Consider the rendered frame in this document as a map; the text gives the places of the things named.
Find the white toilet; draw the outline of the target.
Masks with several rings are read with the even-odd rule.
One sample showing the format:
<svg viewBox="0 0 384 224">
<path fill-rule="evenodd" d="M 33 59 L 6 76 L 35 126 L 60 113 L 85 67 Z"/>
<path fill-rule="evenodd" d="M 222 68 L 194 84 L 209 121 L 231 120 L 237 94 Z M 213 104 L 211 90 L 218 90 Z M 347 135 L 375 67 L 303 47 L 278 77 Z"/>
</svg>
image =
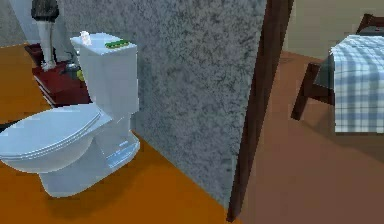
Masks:
<svg viewBox="0 0 384 224">
<path fill-rule="evenodd" d="M 80 193 L 130 162 L 139 111 L 137 45 L 107 33 L 72 37 L 91 102 L 52 108 L 0 132 L 0 161 L 40 177 L 52 197 Z"/>
</svg>

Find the green flat bar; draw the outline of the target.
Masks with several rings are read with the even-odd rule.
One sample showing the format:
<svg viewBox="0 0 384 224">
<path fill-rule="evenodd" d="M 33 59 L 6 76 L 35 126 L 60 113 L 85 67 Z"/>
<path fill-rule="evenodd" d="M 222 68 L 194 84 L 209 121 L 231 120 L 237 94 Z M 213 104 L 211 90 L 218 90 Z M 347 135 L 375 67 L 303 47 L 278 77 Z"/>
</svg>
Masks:
<svg viewBox="0 0 384 224">
<path fill-rule="evenodd" d="M 122 47 L 122 46 L 127 46 L 129 45 L 129 41 L 128 40 L 118 40 L 118 41 L 114 41 L 114 42 L 108 42 L 108 43 L 105 43 L 105 47 L 108 48 L 108 49 L 114 49 L 114 48 L 119 48 L 119 47 Z"/>
</svg>

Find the dark wooden bed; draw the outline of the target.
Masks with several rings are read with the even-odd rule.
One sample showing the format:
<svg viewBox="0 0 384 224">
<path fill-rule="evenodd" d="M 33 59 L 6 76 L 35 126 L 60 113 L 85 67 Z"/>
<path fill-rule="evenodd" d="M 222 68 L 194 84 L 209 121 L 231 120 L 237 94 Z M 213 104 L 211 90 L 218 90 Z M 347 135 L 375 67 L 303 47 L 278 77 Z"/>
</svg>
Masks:
<svg viewBox="0 0 384 224">
<path fill-rule="evenodd" d="M 360 36 L 383 36 L 384 17 L 365 14 L 356 31 Z M 310 62 L 307 65 L 300 90 L 292 109 L 291 118 L 300 120 L 309 98 L 333 105 L 333 56 L 329 55 L 321 63 Z"/>
</svg>

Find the grey metal pot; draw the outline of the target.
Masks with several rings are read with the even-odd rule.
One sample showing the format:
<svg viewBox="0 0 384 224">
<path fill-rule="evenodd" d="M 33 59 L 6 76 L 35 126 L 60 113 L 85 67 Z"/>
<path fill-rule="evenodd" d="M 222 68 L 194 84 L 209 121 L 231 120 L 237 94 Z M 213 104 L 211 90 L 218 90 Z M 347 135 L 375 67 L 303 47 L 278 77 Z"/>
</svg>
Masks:
<svg viewBox="0 0 384 224">
<path fill-rule="evenodd" d="M 77 72 L 80 70 L 80 66 L 76 63 L 67 63 L 64 73 L 69 75 L 72 79 L 77 79 Z"/>
</svg>

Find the dark red low cabinet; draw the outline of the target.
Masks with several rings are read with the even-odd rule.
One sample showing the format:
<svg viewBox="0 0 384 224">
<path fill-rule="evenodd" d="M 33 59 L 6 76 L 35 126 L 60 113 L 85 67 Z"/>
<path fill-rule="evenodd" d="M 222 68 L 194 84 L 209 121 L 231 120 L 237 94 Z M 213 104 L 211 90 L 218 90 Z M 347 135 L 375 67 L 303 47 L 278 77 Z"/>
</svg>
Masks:
<svg viewBox="0 0 384 224">
<path fill-rule="evenodd" d="M 33 77 L 44 98 L 52 107 L 91 102 L 85 82 L 64 72 L 66 61 L 57 62 L 54 69 L 44 71 L 41 68 L 43 52 L 40 44 L 27 45 L 24 49 L 35 63 L 32 69 Z"/>
</svg>

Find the blue white checked blanket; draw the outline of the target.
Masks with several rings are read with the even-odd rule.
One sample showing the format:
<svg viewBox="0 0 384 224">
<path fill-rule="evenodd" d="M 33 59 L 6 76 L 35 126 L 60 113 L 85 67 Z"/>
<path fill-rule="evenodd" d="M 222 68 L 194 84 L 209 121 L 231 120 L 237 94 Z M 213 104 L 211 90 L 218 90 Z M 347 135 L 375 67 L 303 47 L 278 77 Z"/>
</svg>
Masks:
<svg viewBox="0 0 384 224">
<path fill-rule="evenodd" d="M 349 35 L 331 55 L 335 132 L 384 134 L 384 37 Z"/>
</svg>

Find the dark brown door frame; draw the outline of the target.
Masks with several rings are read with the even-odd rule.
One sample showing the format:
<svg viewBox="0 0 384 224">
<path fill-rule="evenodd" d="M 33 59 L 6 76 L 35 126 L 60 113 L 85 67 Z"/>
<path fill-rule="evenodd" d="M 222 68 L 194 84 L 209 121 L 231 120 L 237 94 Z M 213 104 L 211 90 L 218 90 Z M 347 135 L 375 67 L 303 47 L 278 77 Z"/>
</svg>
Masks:
<svg viewBox="0 0 384 224">
<path fill-rule="evenodd" d="M 294 0 L 267 0 L 226 222 L 241 213 Z"/>
</svg>

